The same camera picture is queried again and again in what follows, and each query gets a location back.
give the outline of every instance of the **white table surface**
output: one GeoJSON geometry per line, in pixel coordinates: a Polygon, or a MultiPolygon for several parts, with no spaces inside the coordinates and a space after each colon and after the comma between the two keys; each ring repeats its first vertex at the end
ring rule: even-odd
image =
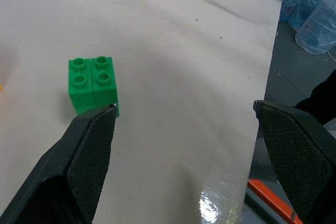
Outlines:
{"type": "Polygon", "coordinates": [[[93,223],[234,223],[280,0],[0,0],[0,212],[75,117],[68,60],[112,56],[93,223]]]}

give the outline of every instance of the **green lego block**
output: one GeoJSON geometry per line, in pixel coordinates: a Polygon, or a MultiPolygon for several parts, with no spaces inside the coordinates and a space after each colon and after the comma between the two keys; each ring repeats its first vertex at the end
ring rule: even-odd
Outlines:
{"type": "Polygon", "coordinates": [[[91,59],[93,93],[96,105],[116,103],[118,105],[117,85],[115,83],[111,57],[100,56],[91,59]]]}
{"type": "Polygon", "coordinates": [[[69,96],[77,114],[96,107],[93,93],[91,60],[69,60],[69,96]]]}

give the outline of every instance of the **lego stud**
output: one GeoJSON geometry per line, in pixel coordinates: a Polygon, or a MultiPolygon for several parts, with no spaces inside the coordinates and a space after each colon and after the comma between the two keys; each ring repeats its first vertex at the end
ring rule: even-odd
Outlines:
{"type": "Polygon", "coordinates": [[[111,81],[110,75],[107,72],[100,72],[97,75],[97,81],[101,85],[106,85],[111,81]]]}
{"type": "Polygon", "coordinates": [[[75,87],[83,87],[86,84],[86,77],[83,74],[77,74],[71,80],[72,85],[75,87]]]}
{"type": "Polygon", "coordinates": [[[82,69],[84,67],[84,65],[85,65],[85,61],[82,58],[77,58],[77,59],[74,59],[73,61],[71,61],[71,66],[75,70],[82,69]]]}
{"type": "Polygon", "coordinates": [[[108,65],[107,58],[105,56],[99,56],[94,62],[98,68],[105,68],[108,65]]]}

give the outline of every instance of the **orange bar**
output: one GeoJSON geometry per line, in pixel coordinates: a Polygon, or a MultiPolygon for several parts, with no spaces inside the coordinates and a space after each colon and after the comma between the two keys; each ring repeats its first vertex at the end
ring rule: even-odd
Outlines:
{"type": "Polygon", "coordinates": [[[295,214],[294,220],[291,218],[293,209],[282,199],[275,195],[263,182],[257,179],[249,179],[247,187],[250,188],[260,199],[263,200],[274,212],[289,224],[303,224],[295,214]]]}

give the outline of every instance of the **gray floor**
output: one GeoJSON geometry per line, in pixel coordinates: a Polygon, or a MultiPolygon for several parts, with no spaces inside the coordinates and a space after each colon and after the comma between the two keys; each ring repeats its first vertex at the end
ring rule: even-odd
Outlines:
{"type": "MultiPolygon", "coordinates": [[[[328,54],[312,55],[297,46],[295,33],[287,23],[279,24],[265,93],[265,100],[287,106],[294,106],[310,97],[312,89],[336,69],[336,62],[328,54]]],[[[333,48],[330,54],[336,58],[336,48],[333,48]]],[[[336,129],[336,120],[329,122],[325,127],[329,131],[336,129]]],[[[290,205],[279,184],[266,181],[264,183],[290,205]]],[[[241,223],[247,223],[244,219],[249,217],[248,223],[266,223],[245,204],[241,223]]]]}

